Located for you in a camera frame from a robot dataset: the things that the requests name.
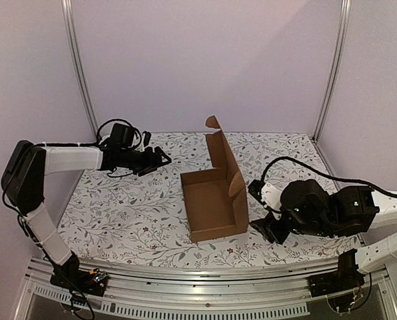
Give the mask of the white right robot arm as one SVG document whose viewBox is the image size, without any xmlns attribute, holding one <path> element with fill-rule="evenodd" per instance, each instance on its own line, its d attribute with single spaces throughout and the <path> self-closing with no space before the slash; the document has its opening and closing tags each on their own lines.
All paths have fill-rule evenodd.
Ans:
<svg viewBox="0 0 397 320">
<path fill-rule="evenodd" d="M 267 210 L 250 222 L 268 242 L 283 244 L 291 234 L 350 237 L 397 224 L 397 194 L 369 186 L 347 186 L 329 194 L 313 179 L 293 181 L 284 190 L 254 180 L 248 192 Z M 360 273 L 397 259 L 397 232 L 352 255 Z"/>
</svg>

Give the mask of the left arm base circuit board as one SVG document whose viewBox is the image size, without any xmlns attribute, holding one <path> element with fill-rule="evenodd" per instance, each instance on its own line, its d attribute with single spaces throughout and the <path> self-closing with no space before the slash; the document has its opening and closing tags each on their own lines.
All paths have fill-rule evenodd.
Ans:
<svg viewBox="0 0 397 320">
<path fill-rule="evenodd" d="M 98 268 L 89 270 L 87 274 L 86 283 L 102 283 L 109 276 L 106 271 L 101 271 Z"/>
</svg>

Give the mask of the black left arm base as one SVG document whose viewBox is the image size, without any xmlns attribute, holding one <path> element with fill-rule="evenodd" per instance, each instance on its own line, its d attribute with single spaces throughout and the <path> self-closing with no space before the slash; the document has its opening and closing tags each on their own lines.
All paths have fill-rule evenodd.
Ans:
<svg viewBox="0 0 397 320">
<path fill-rule="evenodd" d="M 104 296 L 109 276 L 102 283 L 86 283 L 88 271 L 79 269 L 79 258 L 74 252 L 71 252 L 66 262 L 60 264 L 48 255 L 46 257 L 53 266 L 53 275 L 50 280 L 52 285 L 88 295 Z"/>
</svg>

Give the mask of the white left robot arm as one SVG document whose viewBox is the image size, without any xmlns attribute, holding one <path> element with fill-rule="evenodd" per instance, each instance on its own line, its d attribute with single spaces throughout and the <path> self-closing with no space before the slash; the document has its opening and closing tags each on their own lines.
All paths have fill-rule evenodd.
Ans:
<svg viewBox="0 0 397 320">
<path fill-rule="evenodd" d="M 83 272 L 68 262 L 76 255 L 65 244 L 45 205 L 46 176 L 68 171 L 108 171 L 125 168 L 142 177 L 171 163 L 160 148 L 151 147 L 151 133 L 128 121 L 111 119 L 111 133 L 96 134 L 92 143 L 37 143 L 20 140 L 1 178 L 3 204 L 18 214 L 20 226 L 48 260 L 62 266 L 58 277 L 70 289 L 85 282 Z"/>
</svg>

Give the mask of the brown cardboard box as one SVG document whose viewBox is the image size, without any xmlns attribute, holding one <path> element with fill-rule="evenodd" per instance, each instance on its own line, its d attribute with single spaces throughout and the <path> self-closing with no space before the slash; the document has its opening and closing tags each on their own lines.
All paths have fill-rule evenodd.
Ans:
<svg viewBox="0 0 397 320">
<path fill-rule="evenodd" d="M 245 233 L 249 215 L 246 184 L 216 116 L 205 125 L 212 168 L 181 174 L 181 185 L 193 243 Z"/>
</svg>

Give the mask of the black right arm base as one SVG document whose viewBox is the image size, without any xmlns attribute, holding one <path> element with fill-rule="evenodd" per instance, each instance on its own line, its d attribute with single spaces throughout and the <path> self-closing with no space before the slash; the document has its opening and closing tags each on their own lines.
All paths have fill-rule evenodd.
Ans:
<svg viewBox="0 0 397 320">
<path fill-rule="evenodd" d="M 307 278 L 311 297 L 349 291 L 345 295 L 327 299 L 329 307 L 336 313 L 347 313 L 353 310 L 364 284 L 364 274 L 358 271 L 358 264 L 356 263 L 357 252 L 357 249 L 351 249 L 342 253 L 338 257 L 336 270 L 311 275 Z"/>
</svg>

